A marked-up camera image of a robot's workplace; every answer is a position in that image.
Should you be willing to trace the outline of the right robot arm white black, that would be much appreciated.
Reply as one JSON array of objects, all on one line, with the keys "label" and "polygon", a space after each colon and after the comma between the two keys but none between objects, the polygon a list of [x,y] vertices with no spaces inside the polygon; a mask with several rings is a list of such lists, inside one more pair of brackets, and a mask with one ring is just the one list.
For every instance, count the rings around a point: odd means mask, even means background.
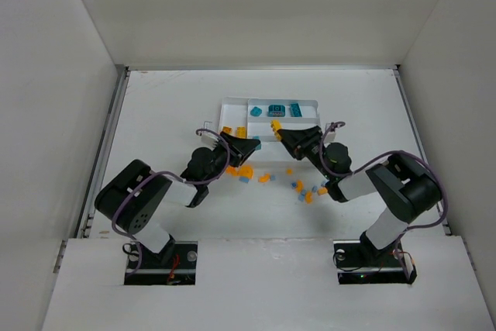
[{"label": "right robot arm white black", "polygon": [[327,142],[330,134],[345,126],[333,122],[327,130],[283,129],[271,123],[276,138],[296,160],[307,159],[325,177],[325,189],[336,202],[378,193],[385,209],[360,235],[360,257],[371,263],[398,247],[401,237],[413,229],[439,225],[447,214],[446,192],[429,165],[403,150],[390,150],[356,170],[348,148]]}]

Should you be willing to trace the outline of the orange arch lego piece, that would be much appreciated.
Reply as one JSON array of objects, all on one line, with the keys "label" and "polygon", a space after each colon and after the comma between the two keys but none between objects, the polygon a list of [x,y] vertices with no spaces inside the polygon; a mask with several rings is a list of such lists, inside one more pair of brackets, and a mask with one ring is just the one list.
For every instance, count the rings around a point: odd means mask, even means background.
[{"label": "orange arch lego piece", "polygon": [[253,168],[250,165],[243,165],[238,170],[238,177],[253,178]]}]

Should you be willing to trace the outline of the orange curved lego piece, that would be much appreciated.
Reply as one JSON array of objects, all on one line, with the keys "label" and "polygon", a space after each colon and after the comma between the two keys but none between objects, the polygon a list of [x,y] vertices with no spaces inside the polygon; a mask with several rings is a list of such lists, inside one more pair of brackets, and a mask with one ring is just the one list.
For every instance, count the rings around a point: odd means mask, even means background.
[{"label": "orange curved lego piece", "polygon": [[268,173],[266,173],[266,174],[264,174],[264,175],[262,175],[262,176],[258,177],[258,181],[259,181],[260,183],[267,183],[267,182],[268,182],[268,181],[270,181],[270,180],[271,180],[271,175],[270,175],[270,174],[268,174]]}]

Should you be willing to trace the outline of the yellow curved lego brick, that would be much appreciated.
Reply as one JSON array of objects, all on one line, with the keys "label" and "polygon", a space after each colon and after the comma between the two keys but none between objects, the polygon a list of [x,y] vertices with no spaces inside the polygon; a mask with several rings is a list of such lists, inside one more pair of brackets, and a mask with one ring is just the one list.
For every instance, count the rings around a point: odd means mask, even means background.
[{"label": "yellow curved lego brick", "polygon": [[276,139],[278,141],[281,141],[281,135],[279,133],[279,130],[281,129],[280,122],[278,120],[276,120],[276,119],[275,120],[272,120],[270,122],[270,127],[271,127],[271,129],[272,129],[272,131],[273,131],[274,136],[276,137]]}]

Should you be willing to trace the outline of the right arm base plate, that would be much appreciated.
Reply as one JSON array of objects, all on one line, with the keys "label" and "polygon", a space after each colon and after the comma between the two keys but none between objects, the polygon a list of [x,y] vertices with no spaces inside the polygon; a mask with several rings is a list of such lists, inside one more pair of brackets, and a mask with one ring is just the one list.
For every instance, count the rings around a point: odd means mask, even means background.
[{"label": "right arm base plate", "polygon": [[378,257],[366,258],[359,240],[333,242],[332,261],[339,284],[413,284],[418,272],[412,255],[401,243]]}]

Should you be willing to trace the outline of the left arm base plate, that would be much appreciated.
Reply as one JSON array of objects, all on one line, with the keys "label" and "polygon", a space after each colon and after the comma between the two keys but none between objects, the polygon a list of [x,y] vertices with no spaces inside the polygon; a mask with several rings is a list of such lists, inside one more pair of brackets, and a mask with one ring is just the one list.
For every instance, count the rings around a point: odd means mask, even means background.
[{"label": "left arm base plate", "polygon": [[122,251],[126,254],[124,285],[130,286],[192,286],[196,282],[198,242],[176,242],[167,260],[161,262],[156,255],[142,246],[141,265],[138,266],[136,244],[125,243]]}]

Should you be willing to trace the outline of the yellow long lego brick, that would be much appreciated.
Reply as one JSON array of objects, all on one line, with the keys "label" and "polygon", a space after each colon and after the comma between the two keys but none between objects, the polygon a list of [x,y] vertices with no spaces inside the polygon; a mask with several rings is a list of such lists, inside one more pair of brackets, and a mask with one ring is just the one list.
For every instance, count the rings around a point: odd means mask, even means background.
[{"label": "yellow long lego brick", "polygon": [[246,128],[244,126],[237,127],[236,136],[241,139],[246,139]]}]

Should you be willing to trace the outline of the teal round printed lego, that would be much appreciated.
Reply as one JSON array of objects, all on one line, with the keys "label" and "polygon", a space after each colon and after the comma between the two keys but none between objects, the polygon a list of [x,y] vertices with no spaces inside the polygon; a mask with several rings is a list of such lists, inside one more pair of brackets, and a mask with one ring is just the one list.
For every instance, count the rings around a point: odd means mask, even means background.
[{"label": "teal round printed lego", "polygon": [[272,104],[267,108],[267,116],[268,117],[285,117],[286,116],[286,107],[284,105]]}]

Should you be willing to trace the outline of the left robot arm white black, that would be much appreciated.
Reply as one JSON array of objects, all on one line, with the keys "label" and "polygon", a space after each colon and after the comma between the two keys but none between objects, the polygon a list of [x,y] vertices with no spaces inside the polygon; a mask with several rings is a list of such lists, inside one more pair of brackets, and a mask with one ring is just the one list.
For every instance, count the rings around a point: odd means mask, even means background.
[{"label": "left robot arm white black", "polygon": [[165,264],[172,256],[174,238],[156,219],[161,202],[190,209],[208,195],[208,186],[228,167],[238,168],[261,146],[259,139],[244,139],[209,129],[197,129],[200,136],[212,135],[210,147],[191,154],[184,171],[153,171],[135,159],[120,171],[96,196],[95,209],[105,215],[115,233],[130,238],[139,257],[149,254]]}]

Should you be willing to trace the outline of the teal curved lego brick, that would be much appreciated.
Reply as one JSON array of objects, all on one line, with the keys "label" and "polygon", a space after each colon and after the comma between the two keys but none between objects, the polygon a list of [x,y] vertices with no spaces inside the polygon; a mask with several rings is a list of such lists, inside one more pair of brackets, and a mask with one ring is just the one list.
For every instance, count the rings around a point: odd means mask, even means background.
[{"label": "teal curved lego brick", "polygon": [[259,117],[261,116],[262,114],[262,109],[257,107],[257,106],[254,106],[251,110],[250,110],[250,114],[251,116],[254,116],[254,117]]}]

